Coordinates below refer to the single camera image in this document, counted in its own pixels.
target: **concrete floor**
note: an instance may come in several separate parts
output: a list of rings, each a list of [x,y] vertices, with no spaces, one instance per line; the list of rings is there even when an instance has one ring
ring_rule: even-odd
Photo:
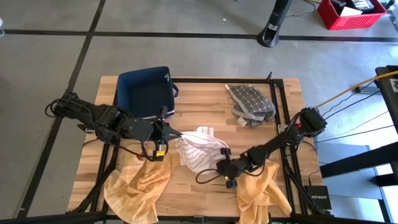
[[[0,0],[5,29],[87,31],[99,0]],[[273,1],[263,0],[107,0],[96,30],[125,32],[197,32],[256,34],[265,25]],[[288,14],[311,11],[311,5],[294,0]],[[388,16],[370,29],[328,31],[318,12],[286,18],[281,35],[398,37]],[[44,107],[59,97],[70,78],[84,37],[5,35],[0,39],[1,139],[0,218],[11,218],[21,201],[42,150],[50,118]],[[394,65],[398,44],[366,42],[281,41],[265,49],[254,40],[186,39],[161,37],[93,37],[75,91],[93,101],[100,77],[159,65],[175,76],[264,77],[300,79],[307,106],[314,106],[352,85],[373,77],[374,69]],[[346,104],[364,96],[354,96]],[[328,110],[334,103],[326,105]],[[329,120],[319,140],[349,130],[386,110],[381,96],[374,96]],[[391,124],[389,115],[356,131]],[[29,215],[63,213],[77,170],[84,133],[76,122],[64,120]],[[398,139],[393,128],[339,139],[346,144],[375,148]],[[380,220],[349,208],[375,211],[373,202],[333,198],[340,217]]]

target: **white striped towel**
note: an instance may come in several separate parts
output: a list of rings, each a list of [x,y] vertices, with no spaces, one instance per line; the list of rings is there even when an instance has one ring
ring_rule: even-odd
[[[224,159],[220,149],[228,145],[213,137],[214,129],[200,126],[195,131],[185,131],[177,139],[175,148],[180,153],[182,166],[187,166],[195,173],[204,169],[215,169],[216,163]]]

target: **navy blue bin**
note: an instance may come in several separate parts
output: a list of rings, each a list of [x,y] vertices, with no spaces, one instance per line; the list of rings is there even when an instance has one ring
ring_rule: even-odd
[[[118,106],[134,117],[154,118],[159,108],[166,106],[169,118],[174,115],[178,88],[172,83],[168,67],[146,68],[120,74],[116,96]]]

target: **checkered cloth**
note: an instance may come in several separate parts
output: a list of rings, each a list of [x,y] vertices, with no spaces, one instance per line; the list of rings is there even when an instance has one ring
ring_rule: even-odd
[[[235,101],[232,113],[241,116],[250,127],[275,116],[274,104],[254,86],[225,85]]]

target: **yellow cloth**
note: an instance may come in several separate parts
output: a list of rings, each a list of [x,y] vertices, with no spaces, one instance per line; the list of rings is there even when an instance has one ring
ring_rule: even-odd
[[[268,205],[278,205],[285,215],[290,215],[292,207],[275,183],[278,168],[276,162],[267,160],[264,172],[259,177],[242,174],[237,178],[240,224],[268,223]]]
[[[132,154],[124,156],[125,164],[106,179],[104,197],[116,215],[127,223],[157,223],[155,202],[180,163],[180,156],[170,152],[162,162],[140,161]]]

